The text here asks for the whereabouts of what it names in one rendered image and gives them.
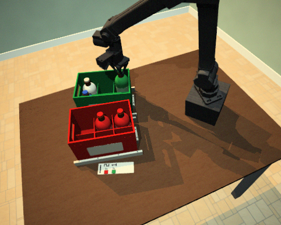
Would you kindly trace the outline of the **red crate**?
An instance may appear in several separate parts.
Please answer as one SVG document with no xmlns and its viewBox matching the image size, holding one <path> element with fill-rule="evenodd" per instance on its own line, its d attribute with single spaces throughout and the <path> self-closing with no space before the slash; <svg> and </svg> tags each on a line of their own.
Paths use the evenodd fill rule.
<svg viewBox="0 0 281 225">
<path fill-rule="evenodd" d="M 114 117 L 119 108 L 128 114 L 131 126 L 115 128 Z M 98 112 L 109 117 L 112 129 L 97 131 Z M 77 160 L 137 151 L 132 112 L 119 101 L 69 109 L 68 145 Z"/>
</svg>

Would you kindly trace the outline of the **white bottle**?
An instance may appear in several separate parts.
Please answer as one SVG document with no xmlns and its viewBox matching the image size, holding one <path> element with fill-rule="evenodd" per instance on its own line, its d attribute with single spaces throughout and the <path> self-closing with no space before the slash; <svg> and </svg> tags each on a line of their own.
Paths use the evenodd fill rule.
<svg viewBox="0 0 281 225">
<path fill-rule="evenodd" d="M 89 94 L 97 94 L 96 85 L 90 82 L 89 78 L 84 79 L 85 84 L 83 85 L 83 90 L 87 90 Z"/>
</svg>

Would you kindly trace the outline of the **blue bottle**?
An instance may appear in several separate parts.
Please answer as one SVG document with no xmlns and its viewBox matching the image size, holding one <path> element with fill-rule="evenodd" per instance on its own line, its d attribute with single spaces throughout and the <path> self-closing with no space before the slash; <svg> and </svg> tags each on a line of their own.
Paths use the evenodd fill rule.
<svg viewBox="0 0 281 225">
<path fill-rule="evenodd" d="M 89 94 L 89 92 L 87 90 L 84 90 L 82 92 L 83 96 L 92 96 L 91 94 Z"/>
</svg>

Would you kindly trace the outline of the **white paper pick list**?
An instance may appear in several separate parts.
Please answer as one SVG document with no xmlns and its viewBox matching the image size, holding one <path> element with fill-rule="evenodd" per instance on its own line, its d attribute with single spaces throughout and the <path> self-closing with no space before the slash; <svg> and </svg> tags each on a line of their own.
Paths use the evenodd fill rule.
<svg viewBox="0 0 281 225">
<path fill-rule="evenodd" d="M 99 164 L 99 174 L 122 174 L 122 173 L 134 173 L 134 163 L 102 163 Z"/>
</svg>

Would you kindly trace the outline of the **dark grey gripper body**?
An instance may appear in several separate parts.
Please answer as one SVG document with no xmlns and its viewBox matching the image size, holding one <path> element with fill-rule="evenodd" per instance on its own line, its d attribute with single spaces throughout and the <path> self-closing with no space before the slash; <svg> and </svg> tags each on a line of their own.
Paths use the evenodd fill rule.
<svg viewBox="0 0 281 225">
<path fill-rule="evenodd" d="M 121 68 L 122 66 L 124 66 L 125 63 L 129 62 L 130 59 L 129 59 L 128 57 L 126 57 L 126 56 L 123 55 L 122 49 L 118 50 L 118 52 L 121 52 L 122 61 L 121 61 L 120 63 L 118 63 L 118 64 L 115 64 L 115 63 L 111 62 L 110 65 L 112 65 L 112 66 L 114 66 L 114 67 L 116 67 L 116 68 L 119 69 L 119 68 Z"/>
</svg>

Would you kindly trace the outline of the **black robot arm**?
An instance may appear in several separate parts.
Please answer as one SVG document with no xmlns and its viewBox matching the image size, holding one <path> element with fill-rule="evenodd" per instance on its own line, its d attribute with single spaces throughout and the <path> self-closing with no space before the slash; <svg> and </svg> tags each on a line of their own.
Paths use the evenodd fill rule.
<svg viewBox="0 0 281 225">
<path fill-rule="evenodd" d="M 109 18 L 103 28 L 96 30 L 92 35 L 94 45 L 105 48 L 109 46 L 105 53 L 96 58 L 97 65 L 99 68 L 107 70 L 111 62 L 118 64 L 122 61 L 121 52 L 118 52 L 122 48 L 119 35 L 126 29 L 166 7 L 171 9 L 180 3 L 196 3 L 198 8 L 199 62 L 198 71 L 193 81 L 205 105 L 221 100 L 223 95 L 218 90 L 218 75 L 215 76 L 219 67 L 218 63 L 215 62 L 219 1 L 139 0 L 119 15 Z"/>
</svg>

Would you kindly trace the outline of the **green bottle crate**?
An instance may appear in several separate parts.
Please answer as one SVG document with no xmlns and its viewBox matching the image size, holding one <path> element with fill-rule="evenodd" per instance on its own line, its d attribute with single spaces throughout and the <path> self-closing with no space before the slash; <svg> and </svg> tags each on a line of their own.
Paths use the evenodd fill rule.
<svg viewBox="0 0 281 225">
<path fill-rule="evenodd" d="M 73 100 L 77 108 L 129 99 L 131 112 L 133 113 L 131 80 L 128 78 L 128 84 L 129 84 L 128 92 L 117 93 L 116 86 L 115 86 L 115 77 L 117 75 L 118 74 L 115 72 L 115 70 L 79 72 L 76 78 L 76 84 L 73 93 Z M 92 96 L 82 95 L 82 91 L 83 91 L 82 89 L 83 89 L 83 85 L 85 84 L 84 82 L 85 78 L 89 78 L 90 82 L 96 85 L 97 94 L 91 94 Z M 79 87 L 79 93 L 78 93 L 78 87 Z"/>
</svg>

